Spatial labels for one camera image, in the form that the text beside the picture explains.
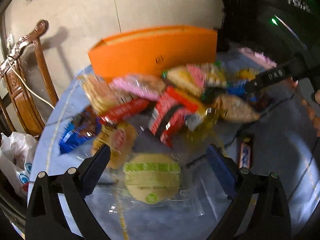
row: wooden chair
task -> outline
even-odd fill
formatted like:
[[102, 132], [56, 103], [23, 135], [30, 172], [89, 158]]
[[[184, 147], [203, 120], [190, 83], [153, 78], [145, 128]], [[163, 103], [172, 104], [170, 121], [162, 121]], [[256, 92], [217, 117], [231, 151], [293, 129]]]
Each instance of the wooden chair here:
[[[45, 125], [41, 116], [36, 109], [36, 105], [33, 101], [31, 93], [25, 88], [21, 80], [10, 69], [8, 60], [10, 60], [12, 68], [15, 69], [19, 75], [24, 78], [23, 69], [21, 67], [20, 56], [23, 50], [30, 44], [33, 44], [36, 54], [37, 65], [42, 75], [44, 85], [48, 91], [50, 100], [55, 106], [59, 100], [56, 90], [53, 86], [47, 64], [44, 59], [44, 54], [41, 47], [40, 37], [48, 30], [49, 23], [46, 20], [40, 20], [36, 28], [19, 39], [19, 41], [13, 46], [9, 59], [6, 59], [0, 66], [0, 79], [4, 78], [10, 99], [16, 110], [17, 116], [20, 120], [22, 127], [26, 133], [32, 136], [40, 136]], [[15, 131], [15, 128], [10, 120], [10, 117], [4, 108], [0, 99], [0, 108], [4, 114], [6, 122], [11, 131]]]

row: blue tablecloth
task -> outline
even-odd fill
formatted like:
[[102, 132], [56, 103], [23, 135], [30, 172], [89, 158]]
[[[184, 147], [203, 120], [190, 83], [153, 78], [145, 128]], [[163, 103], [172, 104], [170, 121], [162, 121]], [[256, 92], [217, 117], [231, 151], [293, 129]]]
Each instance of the blue tablecloth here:
[[[232, 71], [244, 67], [260, 68], [236, 50], [218, 54], [217, 58], [223, 62], [226, 69]], [[92, 72], [91, 66], [82, 72]], [[277, 84], [270, 87], [268, 93], [279, 101], [289, 98], [293, 91], [285, 84]], [[297, 233], [309, 219], [320, 195], [319, 170], [316, 163], [312, 162], [305, 172], [311, 160], [316, 131], [300, 100], [300, 96], [295, 95], [292, 100], [279, 105], [249, 129], [249, 132], [255, 134], [252, 172], [268, 175], [276, 171], [279, 174], [289, 198], [293, 234]], [[31, 181], [35, 181], [37, 174], [41, 171], [56, 175], [64, 173], [70, 167], [78, 167], [82, 160], [90, 155], [92, 142], [65, 155], [60, 155], [58, 146], [70, 118], [87, 105], [89, 101], [79, 82], [74, 79], [62, 94], [41, 135], [33, 161]], [[239, 125], [220, 122], [216, 132], [222, 141], [227, 143], [233, 138], [238, 128]], [[137, 138], [134, 148], [136, 152], [143, 150], [141, 147], [144, 149], [148, 147], [141, 142], [144, 142], [143, 136]], [[210, 141], [204, 142], [197, 153], [204, 153], [209, 143]], [[228, 155], [236, 161], [236, 144], [228, 150]], [[177, 211], [167, 207], [121, 212], [119, 201], [112, 188], [97, 187], [85, 201], [102, 228], [114, 240], [124, 238], [131, 240], [206, 239], [223, 216], [230, 201], [226, 199], [206, 161], [193, 167], [191, 172], [194, 183], [198, 185], [198, 196], [204, 210], [201, 216], [195, 216], [191, 209]], [[101, 180], [109, 179], [106, 174], [101, 178]], [[29, 186], [28, 197], [31, 191], [32, 185]], [[63, 195], [60, 195], [60, 202], [71, 230], [81, 235]], [[124, 227], [121, 227], [120, 216], [124, 217]]]

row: orange box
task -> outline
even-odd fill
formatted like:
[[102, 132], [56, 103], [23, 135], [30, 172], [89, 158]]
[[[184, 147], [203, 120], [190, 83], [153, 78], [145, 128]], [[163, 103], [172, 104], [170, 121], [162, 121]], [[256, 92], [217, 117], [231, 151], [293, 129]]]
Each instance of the orange box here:
[[99, 41], [88, 55], [96, 75], [111, 81], [128, 73], [160, 76], [187, 63], [214, 62], [217, 32], [193, 26], [137, 30]]

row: white cable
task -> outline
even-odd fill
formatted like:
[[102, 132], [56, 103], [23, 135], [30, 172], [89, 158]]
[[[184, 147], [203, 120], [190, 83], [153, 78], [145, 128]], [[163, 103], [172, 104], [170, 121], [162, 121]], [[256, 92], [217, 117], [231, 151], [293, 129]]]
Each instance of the white cable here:
[[51, 105], [47, 100], [43, 99], [41, 96], [38, 96], [35, 92], [33, 92], [25, 83], [25, 81], [23, 80], [23, 78], [15, 71], [15, 69], [12, 67], [10, 60], [9, 60], [9, 56], [8, 56], [8, 63], [10, 66], [10, 69], [17, 75], [17, 77], [21, 80], [21, 82], [23, 83], [23, 85], [26, 87], [26, 89], [28, 89], [30, 91], [31, 94], [33, 94], [35, 97], [39, 98], [41, 101], [45, 102], [46, 104], [48, 104], [49, 106], [51, 106], [54, 109], [54, 106]]

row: green circular logo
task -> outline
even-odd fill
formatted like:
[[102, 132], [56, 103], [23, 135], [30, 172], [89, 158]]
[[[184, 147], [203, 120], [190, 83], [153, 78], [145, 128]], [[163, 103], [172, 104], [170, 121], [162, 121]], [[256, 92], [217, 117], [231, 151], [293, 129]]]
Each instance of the green circular logo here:
[[148, 204], [154, 204], [157, 203], [158, 197], [156, 194], [150, 193], [148, 196], [146, 196], [146, 202]]

